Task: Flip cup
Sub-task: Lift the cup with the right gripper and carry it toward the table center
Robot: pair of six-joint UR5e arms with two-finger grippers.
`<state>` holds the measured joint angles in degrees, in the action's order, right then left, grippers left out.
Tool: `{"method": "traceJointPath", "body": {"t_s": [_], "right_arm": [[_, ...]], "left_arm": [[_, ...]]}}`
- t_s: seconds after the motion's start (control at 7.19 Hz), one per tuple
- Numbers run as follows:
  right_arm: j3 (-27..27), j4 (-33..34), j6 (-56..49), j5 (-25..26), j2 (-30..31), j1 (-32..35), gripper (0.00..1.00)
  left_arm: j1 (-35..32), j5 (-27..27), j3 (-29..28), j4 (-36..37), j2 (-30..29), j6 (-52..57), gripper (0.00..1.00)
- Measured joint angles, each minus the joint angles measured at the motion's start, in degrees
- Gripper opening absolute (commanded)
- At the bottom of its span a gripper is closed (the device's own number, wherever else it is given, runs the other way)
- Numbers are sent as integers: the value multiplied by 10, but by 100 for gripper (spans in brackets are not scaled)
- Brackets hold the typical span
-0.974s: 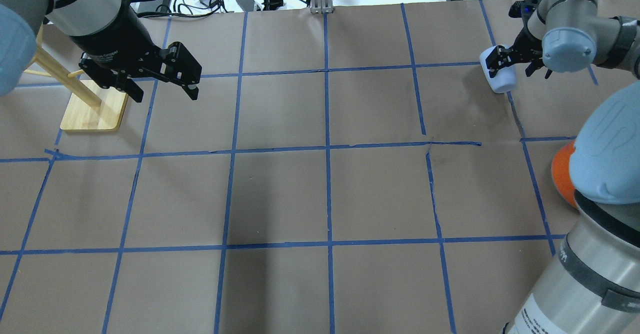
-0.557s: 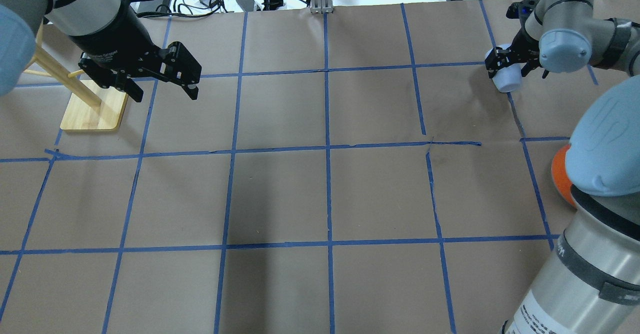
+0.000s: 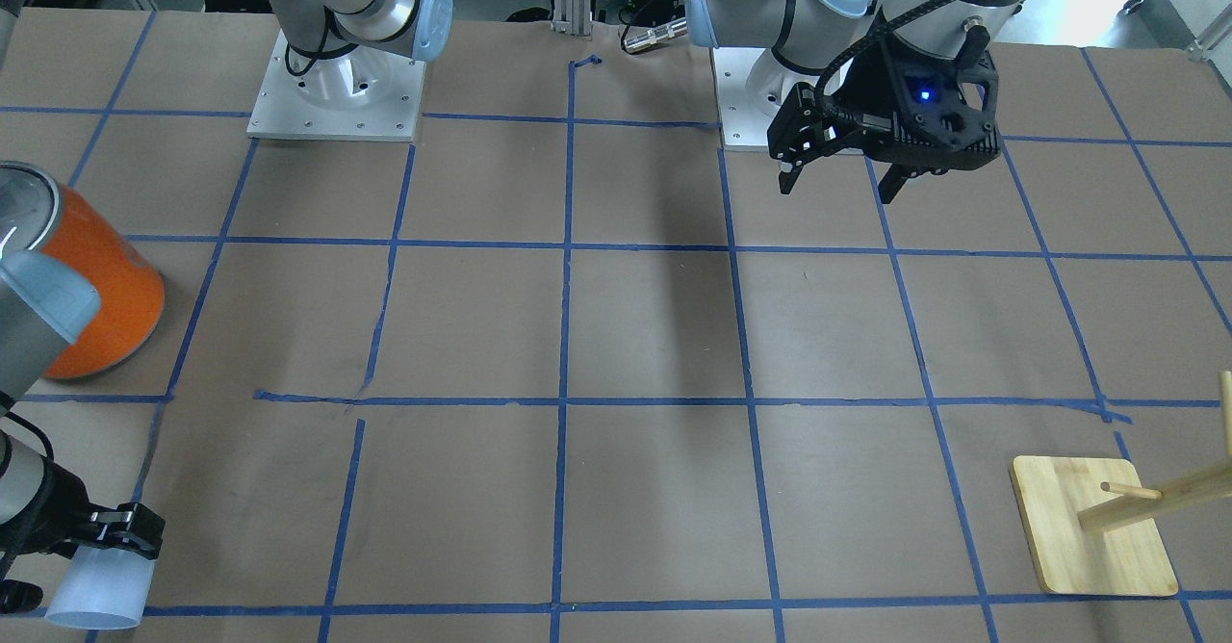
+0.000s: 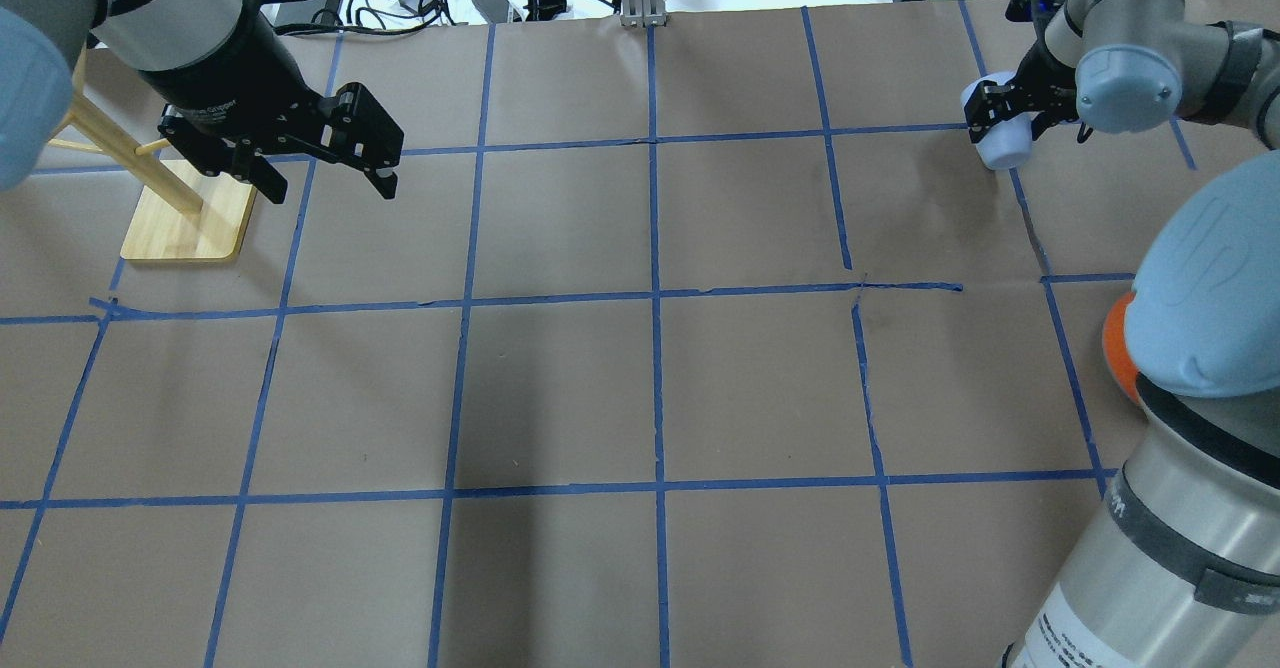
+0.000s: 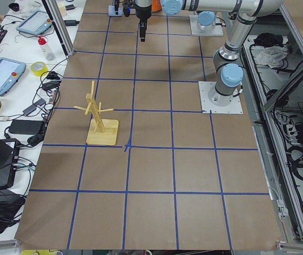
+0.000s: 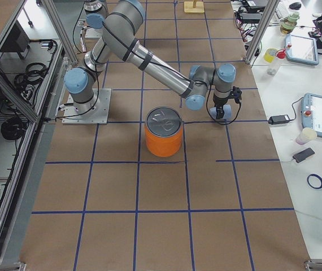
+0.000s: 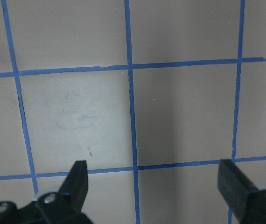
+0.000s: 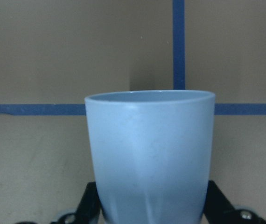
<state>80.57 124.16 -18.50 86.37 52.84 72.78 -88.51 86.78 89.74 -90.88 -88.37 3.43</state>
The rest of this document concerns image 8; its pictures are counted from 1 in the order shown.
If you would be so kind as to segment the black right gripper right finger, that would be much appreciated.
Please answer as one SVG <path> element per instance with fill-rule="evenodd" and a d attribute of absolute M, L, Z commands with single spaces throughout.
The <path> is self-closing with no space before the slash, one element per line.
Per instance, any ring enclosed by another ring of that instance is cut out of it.
<path fill-rule="evenodd" d="M 214 181 L 208 182 L 204 216 L 209 224 L 266 224 L 249 209 L 236 209 Z"/>

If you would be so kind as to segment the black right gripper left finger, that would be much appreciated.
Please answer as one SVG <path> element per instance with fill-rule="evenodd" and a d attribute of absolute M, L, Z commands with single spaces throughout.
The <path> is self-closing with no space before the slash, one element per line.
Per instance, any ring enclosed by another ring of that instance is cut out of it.
<path fill-rule="evenodd" d="M 100 216 L 100 199 L 95 182 L 86 185 L 77 209 L 60 216 L 52 224 L 97 224 Z"/>

